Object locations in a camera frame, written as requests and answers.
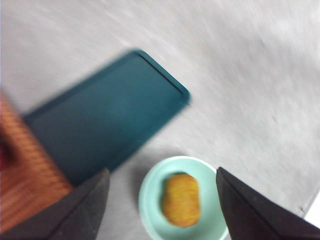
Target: wooden surface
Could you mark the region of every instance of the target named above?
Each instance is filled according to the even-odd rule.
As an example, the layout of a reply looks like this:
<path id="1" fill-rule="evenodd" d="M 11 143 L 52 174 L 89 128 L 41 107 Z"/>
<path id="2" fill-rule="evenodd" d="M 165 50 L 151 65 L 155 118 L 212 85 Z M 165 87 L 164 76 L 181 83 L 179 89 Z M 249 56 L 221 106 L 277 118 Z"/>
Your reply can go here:
<path id="1" fill-rule="evenodd" d="M 73 187 L 1 94 L 3 233 L 68 194 Z"/>

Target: gray floor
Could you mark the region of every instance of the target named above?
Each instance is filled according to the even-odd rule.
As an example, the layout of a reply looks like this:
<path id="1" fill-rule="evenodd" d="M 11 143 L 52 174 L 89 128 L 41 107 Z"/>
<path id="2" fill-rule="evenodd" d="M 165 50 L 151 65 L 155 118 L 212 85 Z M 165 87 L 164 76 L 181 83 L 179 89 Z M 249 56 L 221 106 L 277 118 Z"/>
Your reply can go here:
<path id="1" fill-rule="evenodd" d="M 174 155 L 223 166 L 304 215 L 320 186 L 319 1 L 1 1 L 1 84 L 21 113 L 132 47 L 192 102 L 112 174 L 98 240 L 149 239 L 140 183 Z"/>

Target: bowl rim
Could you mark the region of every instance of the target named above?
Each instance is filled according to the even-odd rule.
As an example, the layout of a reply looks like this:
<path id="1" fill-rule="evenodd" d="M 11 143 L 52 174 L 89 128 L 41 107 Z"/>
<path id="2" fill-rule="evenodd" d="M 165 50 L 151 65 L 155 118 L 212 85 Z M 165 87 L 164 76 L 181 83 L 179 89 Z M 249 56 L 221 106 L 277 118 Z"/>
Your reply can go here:
<path id="1" fill-rule="evenodd" d="M 138 198 L 138 208 L 139 208 L 139 215 L 143 224 L 144 229 L 146 230 L 146 232 L 149 234 L 149 236 L 153 239 L 153 240 L 166 240 L 163 239 L 156 231 L 153 227 L 151 227 L 149 224 L 147 224 L 147 216 L 145 216 L 143 214 L 142 211 L 142 199 L 145 195 L 145 189 L 146 189 L 146 185 L 148 184 L 148 182 L 146 181 L 146 179 L 151 179 L 151 177 L 155 174 L 155 172 L 157 171 L 158 168 L 160 168 L 162 165 L 165 165 L 169 162 L 178 160 L 178 159 L 189 159 L 189 160 L 194 160 L 196 162 L 202 163 L 205 166 L 207 166 L 209 169 L 211 169 L 215 174 L 217 174 L 217 170 L 211 166 L 210 164 L 208 164 L 207 162 L 200 160 L 196 157 L 193 156 L 184 156 L 184 155 L 179 155 L 179 156 L 171 156 L 171 157 L 167 157 L 161 161 L 159 161 L 158 163 L 156 163 L 149 171 L 148 173 L 145 175 L 145 177 L 143 178 L 142 184 L 140 186 L 140 190 L 139 190 L 139 198 Z M 224 240 L 227 235 L 229 233 L 228 230 L 228 226 L 225 226 L 225 230 L 223 232 L 223 234 L 221 235 L 221 237 L 217 240 Z"/>

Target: light green bowl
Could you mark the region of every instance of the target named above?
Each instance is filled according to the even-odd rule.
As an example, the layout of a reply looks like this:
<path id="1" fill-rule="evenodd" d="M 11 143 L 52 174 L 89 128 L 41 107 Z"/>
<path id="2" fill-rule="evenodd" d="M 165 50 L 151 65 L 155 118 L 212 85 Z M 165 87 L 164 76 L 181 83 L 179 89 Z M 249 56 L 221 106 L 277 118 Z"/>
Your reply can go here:
<path id="1" fill-rule="evenodd" d="M 177 173 L 187 173 L 199 184 L 201 217 L 196 225 L 186 228 L 170 224 L 161 212 L 163 183 Z M 228 234 L 219 202 L 216 170 L 190 156 L 169 157 L 148 172 L 140 188 L 139 212 L 154 240 L 223 240 Z"/>

